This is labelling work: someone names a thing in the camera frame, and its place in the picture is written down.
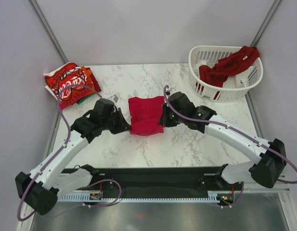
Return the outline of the bright red t-shirt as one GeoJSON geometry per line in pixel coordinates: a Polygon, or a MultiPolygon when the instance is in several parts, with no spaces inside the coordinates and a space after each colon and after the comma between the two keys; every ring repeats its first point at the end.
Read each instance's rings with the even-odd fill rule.
{"type": "Polygon", "coordinates": [[[130,134],[151,136],[163,133],[163,126],[159,124],[159,120],[162,116],[163,104],[163,96],[148,99],[139,97],[128,99],[132,127],[130,134]]]}

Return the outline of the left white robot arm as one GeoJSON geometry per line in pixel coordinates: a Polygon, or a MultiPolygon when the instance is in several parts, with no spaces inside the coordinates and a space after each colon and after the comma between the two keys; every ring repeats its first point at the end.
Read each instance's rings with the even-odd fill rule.
{"type": "Polygon", "coordinates": [[[16,178],[16,188],[20,198],[17,216],[20,221],[23,204],[34,212],[45,215],[52,210],[60,197],[77,189],[96,189],[100,184],[97,170],[83,165],[69,176],[59,178],[61,172],[72,159],[86,148],[105,130],[112,134],[130,131],[120,108],[107,104],[101,108],[87,111],[68,128],[68,135],[61,145],[44,161],[25,174],[20,172],[16,178]]]}

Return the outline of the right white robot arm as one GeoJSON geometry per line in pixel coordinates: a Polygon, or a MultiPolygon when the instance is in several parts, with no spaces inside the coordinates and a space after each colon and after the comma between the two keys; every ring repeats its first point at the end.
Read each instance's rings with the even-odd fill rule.
{"type": "Polygon", "coordinates": [[[206,106],[195,107],[190,103],[176,114],[164,103],[159,123],[166,128],[184,124],[225,142],[249,159],[242,164],[222,165],[215,177],[219,189],[224,190],[231,184],[249,180],[265,188],[273,188],[286,166],[285,145],[281,140],[268,141],[247,135],[233,125],[227,125],[225,119],[206,106]]]}

